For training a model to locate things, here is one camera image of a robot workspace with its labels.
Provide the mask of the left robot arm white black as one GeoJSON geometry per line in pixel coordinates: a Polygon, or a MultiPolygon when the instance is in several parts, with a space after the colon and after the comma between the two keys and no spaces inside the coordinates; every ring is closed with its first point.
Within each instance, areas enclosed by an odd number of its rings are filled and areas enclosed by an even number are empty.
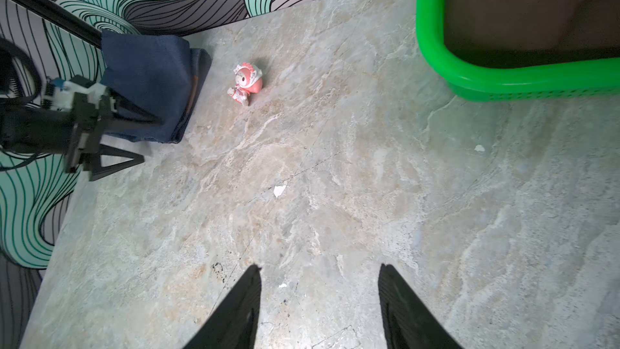
{"type": "Polygon", "coordinates": [[[82,76],[40,76],[34,61],[9,40],[1,41],[1,147],[25,153],[21,166],[40,154],[59,154],[64,170],[79,167],[96,181],[145,161],[143,155],[103,145],[108,131],[158,127],[161,119],[115,90],[82,76]]]}

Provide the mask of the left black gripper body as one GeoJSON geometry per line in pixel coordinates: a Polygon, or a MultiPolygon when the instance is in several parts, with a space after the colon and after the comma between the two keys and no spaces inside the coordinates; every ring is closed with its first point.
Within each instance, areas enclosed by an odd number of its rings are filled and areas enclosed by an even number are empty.
{"type": "Polygon", "coordinates": [[[65,173],[74,174],[79,166],[91,175],[116,173],[116,166],[103,166],[103,155],[111,156],[111,147],[101,145],[101,139],[113,118],[110,95],[102,95],[92,103],[88,95],[74,93],[69,113],[71,126],[69,145],[64,154],[65,173]]]}

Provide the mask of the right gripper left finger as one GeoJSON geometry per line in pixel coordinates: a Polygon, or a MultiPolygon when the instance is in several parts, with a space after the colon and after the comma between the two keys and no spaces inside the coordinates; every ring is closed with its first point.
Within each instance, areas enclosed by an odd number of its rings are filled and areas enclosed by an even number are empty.
{"type": "Polygon", "coordinates": [[[246,269],[185,349],[254,348],[262,292],[260,271],[256,264],[246,269]]]}

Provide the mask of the dark blue denim trousers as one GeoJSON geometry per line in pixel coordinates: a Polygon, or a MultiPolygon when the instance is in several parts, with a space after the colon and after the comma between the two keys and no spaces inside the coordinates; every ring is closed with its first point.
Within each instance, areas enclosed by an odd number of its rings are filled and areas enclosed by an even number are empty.
{"type": "Polygon", "coordinates": [[[111,129],[131,142],[177,144],[183,139],[212,58],[176,36],[142,36],[104,31],[106,70],[101,84],[161,120],[144,129],[111,129]]]}

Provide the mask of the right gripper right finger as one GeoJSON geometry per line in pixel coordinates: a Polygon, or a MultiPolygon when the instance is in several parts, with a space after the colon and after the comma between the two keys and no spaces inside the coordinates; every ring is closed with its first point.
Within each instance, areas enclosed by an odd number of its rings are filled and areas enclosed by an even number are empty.
{"type": "Polygon", "coordinates": [[[462,348],[394,266],[380,267],[378,291],[388,348],[462,348]]]}

